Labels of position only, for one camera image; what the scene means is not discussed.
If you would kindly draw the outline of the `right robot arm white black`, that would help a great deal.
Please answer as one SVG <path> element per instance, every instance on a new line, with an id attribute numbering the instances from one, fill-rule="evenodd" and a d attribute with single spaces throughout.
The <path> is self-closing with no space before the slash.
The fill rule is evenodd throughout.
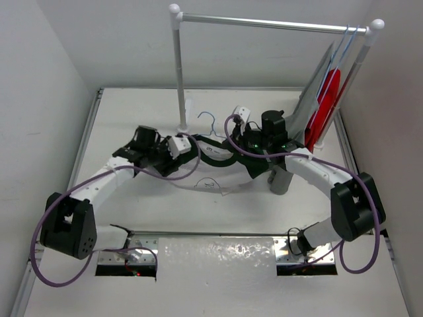
<path id="1" fill-rule="evenodd" d="M 224 131 L 231 147 L 244 159 L 299 176 L 330 200 L 329 218 L 299 229 L 288 243 L 292 254 L 306 256 L 329 242 L 352 242 L 370 230 L 380 232 L 386 213 L 371 175 L 355 174 L 314 156 L 289 138 L 282 112 L 266 111 L 261 120 L 261 127 L 253 129 L 240 114 L 229 116 Z"/>

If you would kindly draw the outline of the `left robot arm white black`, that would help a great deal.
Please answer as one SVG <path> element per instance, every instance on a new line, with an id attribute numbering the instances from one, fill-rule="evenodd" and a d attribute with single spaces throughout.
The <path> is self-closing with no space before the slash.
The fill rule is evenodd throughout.
<path id="1" fill-rule="evenodd" d="M 130 230 L 100 225 L 101 205 L 125 182 L 141 171 L 174 163 L 192 146 L 187 135 L 161 138 L 151 127 L 139 126 L 132 139 L 117 149 L 89 180 L 68 194 L 52 194 L 41 227 L 41 245 L 79 260 L 97 250 L 121 250 Z"/>

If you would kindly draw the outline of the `green and white t shirt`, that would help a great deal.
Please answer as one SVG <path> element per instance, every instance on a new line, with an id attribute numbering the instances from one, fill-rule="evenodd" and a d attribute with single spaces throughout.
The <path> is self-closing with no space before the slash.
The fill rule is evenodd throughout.
<path id="1" fill-rule="evenodd" d="M 155 167 L 178 188 L 226 195 L 270 170 L 265 159 L 245 157 L 203 135 L 194 138 L 189 152 Z"/>

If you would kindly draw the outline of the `light blue hanger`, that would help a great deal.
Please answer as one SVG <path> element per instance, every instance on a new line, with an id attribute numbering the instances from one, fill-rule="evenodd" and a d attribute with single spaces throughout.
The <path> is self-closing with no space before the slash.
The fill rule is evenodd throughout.
<path id="1" fill-rule="evenodd" d="M 216 123 L 216 118 L 215 116 L 208 111 L 202 111 L 198 114 L 197 118 L 201 118 L 202 116 L 208 115 L 211 118 L 211 124 L 210 124 L 210 131 L 208 133 L 201 133 L 200 135 L 203 137 L 214 137 L 214 138 L 218 138 L 218 139 L 226 139 L 226 136 L 222 136 L 222 135 L 218 135 L 216 130 L 215 130 L 215 123 Z"/>

